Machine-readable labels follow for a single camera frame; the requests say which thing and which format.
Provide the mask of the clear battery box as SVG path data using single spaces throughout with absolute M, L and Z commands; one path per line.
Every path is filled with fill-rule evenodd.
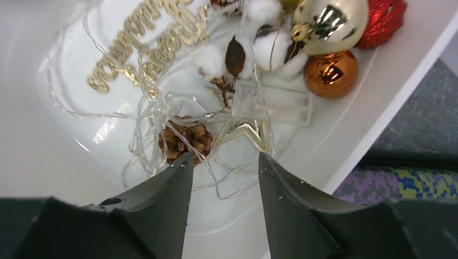
M 232 115 L 236 118 L 307 126 L 311 114 L 312 95 L 306 90 L 242 80 L 235 84 Z

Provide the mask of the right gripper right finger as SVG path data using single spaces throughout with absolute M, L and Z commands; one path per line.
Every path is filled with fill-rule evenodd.
M 271 258 L 457 258 L 457 202 L 340 200 L 266 153 L 258 177 Z

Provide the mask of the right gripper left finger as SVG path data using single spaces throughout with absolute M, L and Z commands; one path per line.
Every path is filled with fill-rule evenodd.
M 53 197 L 14 200 L 15 258 L 181 258 L 193 159 L 98 205 Z

